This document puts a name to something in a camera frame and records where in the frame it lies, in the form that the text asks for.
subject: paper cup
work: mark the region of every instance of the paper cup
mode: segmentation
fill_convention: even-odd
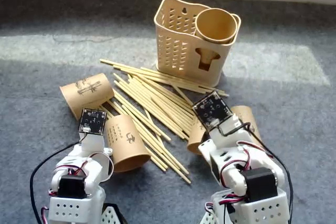
[[[215,44],[230,43],[238,31],[234,16],[218,8],[201,11],[195,21],[195,36]],[[201,55],[200,66],[210,65],[213,59],[219,59],[219,54],[210,49],[197,48]]]
[[[261,140],[257,123],[252,114],[252,109],[250,107],[244,105],[234,106],[231,108],[231,111],[235,113],[239,117],[239,119],[241,119],[244,123],[250,122],[251,123],[250,129]],[[253,136],[251,138],[255,144],[260,145],[260,143]]]
[[[129,115],[117,115],[108,119],[105,132],[109,147],[113,150],[115,172],[141,167],[151,158]]]
[[[77,120],[83,108],[95,109],[114,97],[111,84],[103,73],[59,88]]]
[[[201,124],[201,122],[196,118],[194,120],[194,124],[191,128],[191,133],[187,145],[187,149],[195,153],[197,155],[201,155],[200,151],[198,150],[198,146],[201,144],[203,136],[205,133],[205,128]]]

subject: cup rim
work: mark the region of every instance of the cup rim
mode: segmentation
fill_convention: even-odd
[[[209,38],[209,37],[205,36],[200,31],[200,29],[198,28],[198,25],[197,25],[197,20],[201,16],[201,14],[203,14],[204,12],[210,11],[210,10],[219,10],[221,12],[227,13],[233,19],[233,21],[235,22],[236,28],[235,28],[235,31],[229,37],[227,37],[225,39],[212,39],[212,38]],[[229,42],[231,39],[233,39],[235,37],[235,35],[237,34],[237,31],[238,31],[238,24],[237,24],[237,20],[235,19],[235,17],[231,13],[229,13],[228,11],[226,11],[224,9],[220,9],[220,8],[209,8],[209,9],[205,9],[205,10],[201,11],[196,16],[196,19],[195,19],[195,31],[197,31],[198,33],[200,33],[203,36],[203,39],[205,39],[205,40],[207,40],[209,42],[213,42],[213,43],[216,43],[216,44],[224,44],[225,42]]]

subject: bundle of chopsticks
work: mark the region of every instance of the bundle of chopsticks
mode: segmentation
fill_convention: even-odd
[[[165,172],[170,167],[190,184],[191,181],[186,177],[189,174],[187,169],[163,144],[163,139],[171,141],[171,138],[154,124],[151,115],[180,138],[188,140],[195,115],[192,111],[193,102],[180,88],[199,93],[212,92],[214,88],[172,77],[151,69],[137,69],[103,59],[100,62],[111,65],[127,74],[128,80],[125,81],[114,73],[116,77],[114,83],[124,93],[140,104],[145,114],[140,112],[116,90],[114,90],[114,97],[118,102],[115,100],[112,102],[108,101],[108,104],[119,114],[126,114],[133,118],[141,139],[151,154],[151,160],[162,171]],[[161,86],[158,82],[171,85],[180,96]],[[219,90],[219,93],[220,95],[228,96],[224,91]]]

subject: circuit board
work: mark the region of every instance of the circuit board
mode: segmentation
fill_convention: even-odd
[[[230,108],[226,105],[216,90],[195,103],[193,111],[206,128],[207,132],[211,131],[233,115]]]
[[[106,111],[83,109],[79,120],[78,132],[103,135]]]

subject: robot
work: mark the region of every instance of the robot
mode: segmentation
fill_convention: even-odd
[[[104,203],[105,191],[99,186],[114,169],[112,149],[104,147],[106,118],[106,111],[83,109],[78,129],[81,139],[54,169],[49,208],[41,209],[43,224],[126,223],[116,204]]]
[[[232,113],[218,93],[207,95],[193,106],[206,128],[209,139],[198,147],[216,181],[227,190],[216,192],[205,204],[200,224],[290,224],[292,185],[287,168]],[[80,141],[59,150],[41,162],[30,178],[30,195],[37,222],[42,223],[35,206],[33,179],[37,170],[51,157],[74,147],[54,169],[49,191],[49,209],[41,209],[43,224],[89,223],[126,224],[116,204],[105,204],[99,186],[113,173],[112,149],[104,147],[106,112],[84,109],[80,118]],[[290,203],[281,189],[284,167],[290,185]],[[45,211],[49,210],[48,221]]]
[[[227,190],[212,195],[200,224],[288,224],[291,222],[282,169],[275,155],[220,98],[216,91],[193,106],[210,138],[198,149],[216,181]],[[253,137],[260,141],[257,145]]]

